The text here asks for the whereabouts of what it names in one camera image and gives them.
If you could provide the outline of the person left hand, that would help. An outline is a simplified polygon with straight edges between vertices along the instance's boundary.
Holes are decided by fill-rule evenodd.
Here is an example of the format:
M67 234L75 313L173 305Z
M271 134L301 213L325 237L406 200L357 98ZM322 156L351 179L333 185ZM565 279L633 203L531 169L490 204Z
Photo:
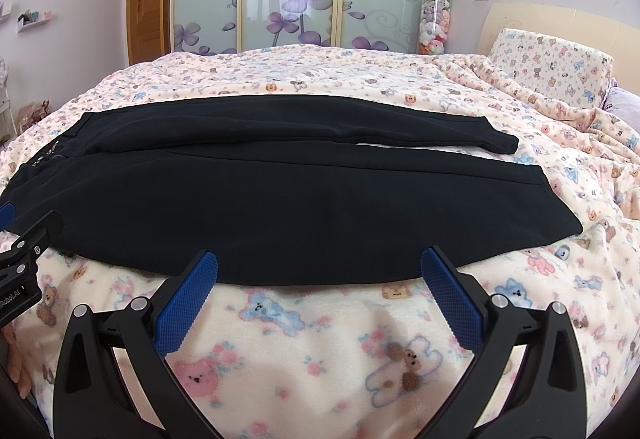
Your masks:
M32 391L32 377L26 370L23 355L20 347L18 347L12 323L2 327L1 336L8 346L6 370L8 371L9 378L16 385L20 398L25 400Z

